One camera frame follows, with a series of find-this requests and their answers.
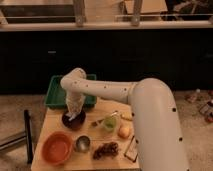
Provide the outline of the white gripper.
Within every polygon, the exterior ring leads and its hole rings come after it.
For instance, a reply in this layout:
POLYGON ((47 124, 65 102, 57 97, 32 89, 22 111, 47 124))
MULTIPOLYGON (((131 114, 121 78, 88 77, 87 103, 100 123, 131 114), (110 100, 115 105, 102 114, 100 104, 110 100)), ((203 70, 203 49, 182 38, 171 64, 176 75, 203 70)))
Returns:
POLYGON ((77 114, 77 116, 81 113, 82 107, 84 105, 85 96, 71 96, 69 95, 66 98, 66 104, 68 108, 68 115, 77 114))

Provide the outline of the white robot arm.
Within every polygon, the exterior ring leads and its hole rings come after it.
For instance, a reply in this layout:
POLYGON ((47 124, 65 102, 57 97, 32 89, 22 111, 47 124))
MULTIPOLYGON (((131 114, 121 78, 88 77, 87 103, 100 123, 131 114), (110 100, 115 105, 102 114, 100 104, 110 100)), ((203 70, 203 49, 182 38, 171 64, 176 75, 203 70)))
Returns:
POLYGON ((142 171, 189 171, 184 138, 170 88, 156 78, 138 82, 88 80, 81 68, 61 79, 69 114, 80 113, 92 95, 131 107, 138 162, 142 171))

